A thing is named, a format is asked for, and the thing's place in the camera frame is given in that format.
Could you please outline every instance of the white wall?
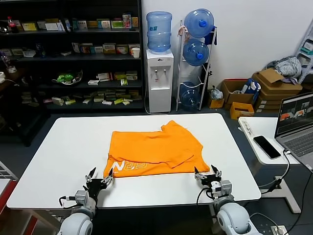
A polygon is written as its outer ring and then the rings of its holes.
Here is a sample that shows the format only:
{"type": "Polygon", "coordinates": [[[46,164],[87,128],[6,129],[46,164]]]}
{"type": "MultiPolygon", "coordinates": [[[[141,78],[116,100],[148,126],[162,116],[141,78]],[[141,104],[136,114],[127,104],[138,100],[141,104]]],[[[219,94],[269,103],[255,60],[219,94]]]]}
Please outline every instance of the white wall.
{"type": "Polygon", "coordinates": [[[168,11],[173,15],[171,49],[177,58],[179,22],[198,8],[210,10],[218,27],[210,85],[248,78],[268,62],[293,55],[313,18],[312,0],[142,0],[145,46],[146,14],[168,11]]]}

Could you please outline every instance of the water jug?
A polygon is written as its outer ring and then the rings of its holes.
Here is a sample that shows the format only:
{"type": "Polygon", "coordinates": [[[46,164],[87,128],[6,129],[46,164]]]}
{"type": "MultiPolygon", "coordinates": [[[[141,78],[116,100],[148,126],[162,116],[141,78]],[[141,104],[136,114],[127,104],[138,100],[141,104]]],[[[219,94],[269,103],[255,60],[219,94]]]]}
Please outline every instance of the water jug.
{"type": "Polygon", "coordinates": [[[184,82],[179,88],[180,101],[182,105],[189,108],[198,108],[200,102],[200,94],[195,88],[192,88],[194,86],[192,82],[184,82]]]}
{"type": "Polygon", "coordinates": [[[182,54],[188,64],[199,66],[204,64],[209,57],[209,48],[197,39],[190,39],[184,45],[182,54]]]}
{"type": "Polygon", "coordinates": [[[188,32],[195,38],[208,35],[214,28],[214,17],[206,9],[198,9],[190,12],[184,20],[188,32]]]}
{"type": "Polygon", "coordinates": [[[163,52],[171,48],[172,14],[165,11],[154,11],[147,14],[148,48],[163,52]]]}

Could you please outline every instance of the white bottle rack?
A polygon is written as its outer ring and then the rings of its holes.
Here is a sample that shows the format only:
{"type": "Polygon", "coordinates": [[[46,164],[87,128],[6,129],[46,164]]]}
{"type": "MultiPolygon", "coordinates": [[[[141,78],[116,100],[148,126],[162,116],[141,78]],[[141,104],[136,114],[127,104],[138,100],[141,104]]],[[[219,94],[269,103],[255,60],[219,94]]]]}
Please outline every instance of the white bottle rack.
{"type": "MultiPolygon", "coordinates": [[[[177,81],[178,87],[177,87],[177,95],[176,95],[176,111],[178,111],[179,104],[181,104],[180,97],[179,97],[180,85],[184,85],[186,87],[189,87],[182,82],[182,74],[181,74],[181,70],[180,70],[180,68],[182,68],[182,64],[187,63],[183,57],[183,48],[184,48],[184,42],[186,39],[186,35],[188,34],[188,29],[183,25],[182,21],[180,21],[180,27],[182,28],[182,35],[181,36],[179,35],[179,62],[178,62],[178,81],[177,81]]],[[[212,72],[210,70],[211,69],[211,54],[212,54],[212,48],[213,48],[215,38],[216,38],[216,33],[217,33],[217,27],[215,27],[215,30],[214,30],[212,43],[208,45],[208,47],[209,47],[209,58],[207,59],[207,66],[205,67],[204,64],[201,65],[201,67],[203,67],[205,70],[204,82],[202,82],[200,77],[198,76],[199,83],[193,87],[189,87],[189,88],[196,88],[196,87],[203,85],[203,89],[202,89],[202,91],[200,91],[201,92],[201,98],[200,98],[198,110],[201,110],[203,96],[204,96],[204,90],[206,89],[206,85],[208,84],[208,77],[212,75],[212,72]]]]}

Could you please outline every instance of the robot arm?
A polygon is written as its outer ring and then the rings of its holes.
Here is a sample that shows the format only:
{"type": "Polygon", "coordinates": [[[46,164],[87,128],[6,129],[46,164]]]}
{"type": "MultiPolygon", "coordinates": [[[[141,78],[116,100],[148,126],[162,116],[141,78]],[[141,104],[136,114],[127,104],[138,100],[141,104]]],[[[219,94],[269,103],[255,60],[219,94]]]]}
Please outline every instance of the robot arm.
{"type": "Polygon", "coordinates": [[[91,220],[95,216],[98,194],[113,182],[113,170],[104,179],[92,179],[95,168],[86,176],[85,190],[79,190],[74,197],[61,197],[60,199],[75,200],[76,205],[71,207],[71,215],[67,217],[57,235],[90,235],[92,232],[91,220]]]}
{"type": "Polygon", "coordinates": [[[235,203],[232,184],[222,179],[222,172],[212,166],[215,175],[203,175],[195,168],[195,179],[208,187],[214,201],[217,221],[227,235],[261,235],[249,218],[246,209],[235,203]]]}

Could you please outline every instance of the white table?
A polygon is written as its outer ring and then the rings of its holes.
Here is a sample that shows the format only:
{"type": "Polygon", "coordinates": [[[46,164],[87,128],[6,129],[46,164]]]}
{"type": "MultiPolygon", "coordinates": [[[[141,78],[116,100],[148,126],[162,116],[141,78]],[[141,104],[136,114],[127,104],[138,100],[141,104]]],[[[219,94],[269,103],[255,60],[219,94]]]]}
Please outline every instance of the white table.
{"type": "MultiPolygon", "coordinates": [[[[277,117],[240,117],[238,120],[243,133],[257,157],[257,161],[254,162],[254,166],[251,169],[253,175],[256,175],[263,165],[287,165],[287,162],[283,157],[284,148],[274,137],[277,119],[277,117]],[[270,159],[253,140],[255,136],[264,136],[276,148],[281,156],[277,159],[270,159]]],[[[287,157],[290,164],[300,164],[292,155],[288,155],[287,157]]],[[[273,192],[263,194],[262,198],[285,198],[293,213],[301,212],[301,209],[289,190],[285,180],[282,180],[280,189],[275,189],[273,192]]]]}
{"type": "MultiPolygon", "coordinates": [[[[203,145],[202,157],[223,172],[233,184],[237,201],[261,197],[223,117],[220,114],[71,117],[55,121],[8,200],[12,209],[30,209],[41,220],[57,224],[44,214],[58,214],[58,199],[74,195],[95,166],[102,177],[112,131],[158,131],[174,120],[203,145]]],[[[201,190],[193,173],[164,174],[115,179],[99,194],[99,208],[151,207],[195,204],[201,190]]],[[[200,203],[212,203],[203,194],[200,203]]]]}

